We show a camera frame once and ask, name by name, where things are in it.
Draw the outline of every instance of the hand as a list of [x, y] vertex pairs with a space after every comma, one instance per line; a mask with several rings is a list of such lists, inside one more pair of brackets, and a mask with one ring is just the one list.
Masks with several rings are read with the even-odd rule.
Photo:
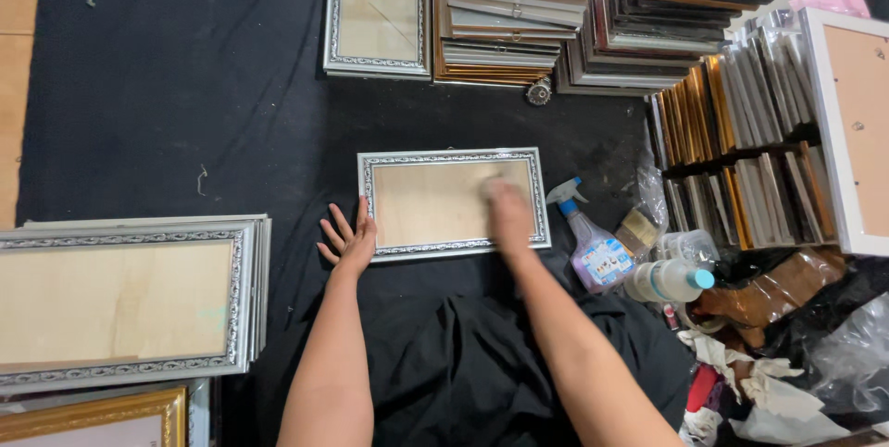
[[527, 254], [528, 237], [531, 236], [531, 208], [517, 188], [503, 178], [487, 182], [488, 203], [490, 204], [491, 232], [497, 248], [511, 259]]
[[335, 265], [334, 269], [349, 271], [357, 278], [371, 263], [373, 250], [377, 244], [377, 224], [373, 222], [371, 216], [367, 215], [367, 198], [362, 195], [358, 203], [358, 218], [354, 233], [352, 233], [349, 222], [346, 221], [346, 216], [342, 215], [336, 204], [330, 204], [329, 207], [342, 237], [326, 219], [321, 220], [321, 228], [331, 240], [333, 247], [339, 251], [339, 257], [321, 242], [317, 243], [318, 250], [321, 251], [322, 256], [327, 258], [327, 261]]

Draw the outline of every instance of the person's arm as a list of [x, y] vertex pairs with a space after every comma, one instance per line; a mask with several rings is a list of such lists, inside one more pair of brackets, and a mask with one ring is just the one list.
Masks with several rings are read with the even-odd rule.
[[534, 339], [585, 447], [682, 446], [611, 342], [528, 248], [531, 210], [502, 179], [489, 182], [495, 241], [522, 291]]
[[342, 238], [326, 219], [321, 220], [321, 227], [341, 257], [325, 244], [317, 244], [335, 267], [290, 385], [279, 447], [353, 447], [370, 445], [373, 438], [371, 381], [358, 316], [357, 284], [373, 256], [377, 227], [367, 215], [364, 197], [355, 233], [338, 207], [330, 204], [330, 210]]

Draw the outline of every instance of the spray bottle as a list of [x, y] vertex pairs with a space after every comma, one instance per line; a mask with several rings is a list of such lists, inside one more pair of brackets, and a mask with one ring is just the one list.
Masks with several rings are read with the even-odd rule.
[[577, 248], [571, 255], [571, 265], [591, 293], [609, 290], [621, 282], [633, 269], [627, 249], [614, 235], [594, 225], [581, 213], [573, 199], [588, 202], [577, 191], [581, 179], [566, 181], [547, 195], [547, 204], [558, 203], [558, 208], [571, 225]]

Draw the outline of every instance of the gold frame molding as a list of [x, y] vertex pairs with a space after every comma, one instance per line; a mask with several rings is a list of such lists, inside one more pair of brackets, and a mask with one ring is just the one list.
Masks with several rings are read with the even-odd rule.
[[0, 443], [159, 415], [161, 447], [185, 447], [187, 395], [188, 389], [178, 386], [159, 392], [10, 414], [0, 417]]

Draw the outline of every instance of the blue bottle cap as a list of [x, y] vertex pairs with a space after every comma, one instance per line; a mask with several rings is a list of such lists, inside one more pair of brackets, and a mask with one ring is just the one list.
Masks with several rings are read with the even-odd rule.
[[574, 200], [568, 199], [565, 202], [560, 202], [558, 205], [558, 210], [562, 212], [563, 215], [568, 215], [571, 211], [577, 208], [577, 204], [574, 203]]
[[685, 275], [685, 281], [695, 289], [710, 289], [716, 283], [713, 273], [707, 270], [697, 270], [694, 273], [689, 273]]

